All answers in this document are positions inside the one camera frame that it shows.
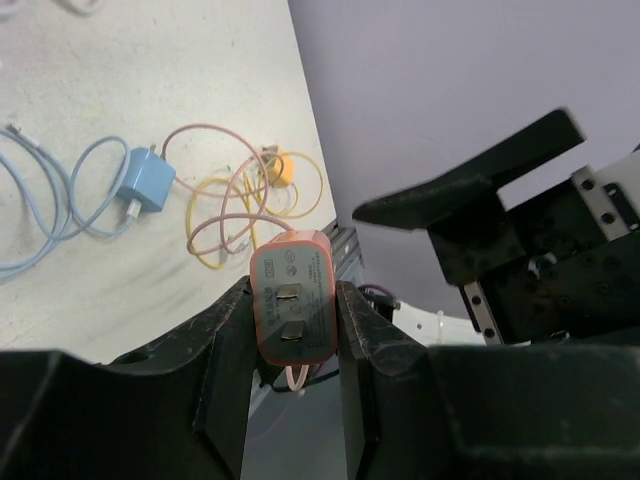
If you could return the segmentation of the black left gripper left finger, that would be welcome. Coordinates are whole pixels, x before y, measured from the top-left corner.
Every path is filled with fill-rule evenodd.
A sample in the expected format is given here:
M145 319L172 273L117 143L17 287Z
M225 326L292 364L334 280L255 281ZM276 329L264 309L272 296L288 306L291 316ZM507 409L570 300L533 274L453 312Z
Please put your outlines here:
M1 355L5 479L237 479L257 343L247 278L109 364Z

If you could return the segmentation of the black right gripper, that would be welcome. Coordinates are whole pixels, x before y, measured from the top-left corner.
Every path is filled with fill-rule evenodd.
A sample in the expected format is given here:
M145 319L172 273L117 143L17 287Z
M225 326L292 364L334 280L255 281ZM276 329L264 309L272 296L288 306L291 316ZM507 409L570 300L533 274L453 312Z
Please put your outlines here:
M428 233L445 280L489 344L636 327L637 152L583 167L510 210L497 195L585 140L570 111L555 109L428 182L361 204L352 219L402 230L436 223Z

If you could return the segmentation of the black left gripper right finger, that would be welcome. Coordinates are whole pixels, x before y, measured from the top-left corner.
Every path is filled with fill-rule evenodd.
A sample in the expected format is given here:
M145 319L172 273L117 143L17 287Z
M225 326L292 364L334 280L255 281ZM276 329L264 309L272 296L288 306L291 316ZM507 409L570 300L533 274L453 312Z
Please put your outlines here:
M635 479L639 332L425 346L336 286L351 479Z

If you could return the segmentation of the yellow charger plug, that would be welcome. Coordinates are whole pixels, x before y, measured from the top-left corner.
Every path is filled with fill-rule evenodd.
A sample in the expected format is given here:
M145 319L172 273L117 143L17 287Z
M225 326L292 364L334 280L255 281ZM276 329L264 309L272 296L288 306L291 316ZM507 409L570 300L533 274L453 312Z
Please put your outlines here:
M270 186L288 188L293 184L295 165L282 148L277 145L263 147L261 159L265 165Z

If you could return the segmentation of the orange pink charger plug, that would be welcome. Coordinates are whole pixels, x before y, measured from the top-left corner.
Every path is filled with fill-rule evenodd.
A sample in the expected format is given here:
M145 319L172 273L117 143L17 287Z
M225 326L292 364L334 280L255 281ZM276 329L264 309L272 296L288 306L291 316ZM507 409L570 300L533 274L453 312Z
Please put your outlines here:
M285 231L250 260L258 349L276 366L321 364L337 347L331 242L318 230Z

